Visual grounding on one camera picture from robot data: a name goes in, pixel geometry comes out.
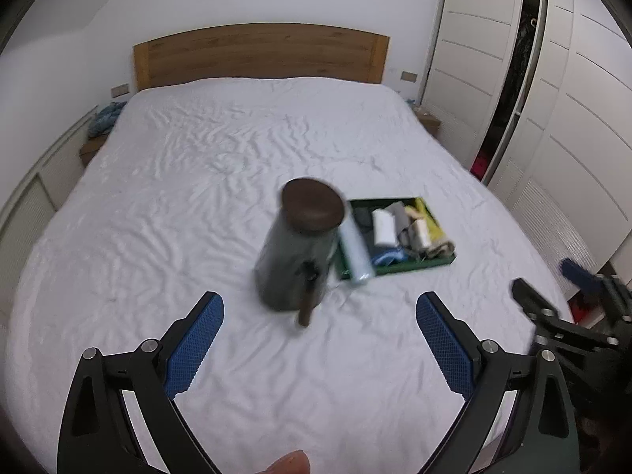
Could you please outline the person's left hand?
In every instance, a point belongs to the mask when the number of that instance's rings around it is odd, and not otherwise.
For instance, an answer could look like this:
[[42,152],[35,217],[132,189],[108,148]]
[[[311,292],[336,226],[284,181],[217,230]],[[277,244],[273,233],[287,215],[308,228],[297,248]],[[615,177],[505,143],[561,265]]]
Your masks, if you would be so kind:
[[303,450],[295,450],[277,459],[260,474],[310,474],[310,459]]

